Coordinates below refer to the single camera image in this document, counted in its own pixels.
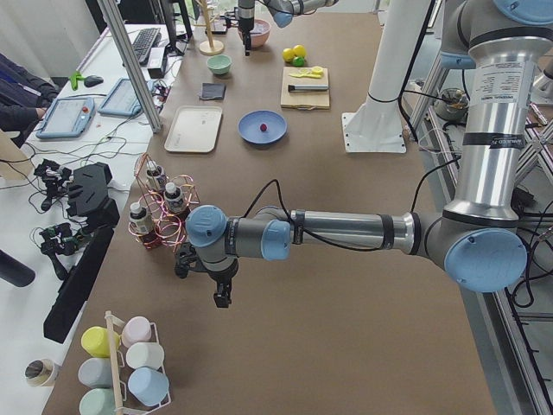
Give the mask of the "silver robot arm near bottles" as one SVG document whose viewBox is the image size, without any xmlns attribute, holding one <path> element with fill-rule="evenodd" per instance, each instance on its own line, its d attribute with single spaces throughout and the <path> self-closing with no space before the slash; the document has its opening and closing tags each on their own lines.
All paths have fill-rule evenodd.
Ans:
<svg viewBox="0 0 553 415">
<path fill-rule="evenodd" d="M 344 214 L 250 207 L 228 217 L 196 208 L 186 220 L 176 273 L 204 272 L 220 308 L 231 304 L 242 257 L 286 259 L 316 239 L 357 252 L 398 249 L 431 260 L 458 285 L 478 292 L 519 279 L 529 258 L 517 236 L 512 191 L 525 145 L 525 120 L 538 59 L 552 46 L 549 1 L 449 1 L 442 52 L 475 65 L 454 199 L 440 214 Z"/>
</svg>

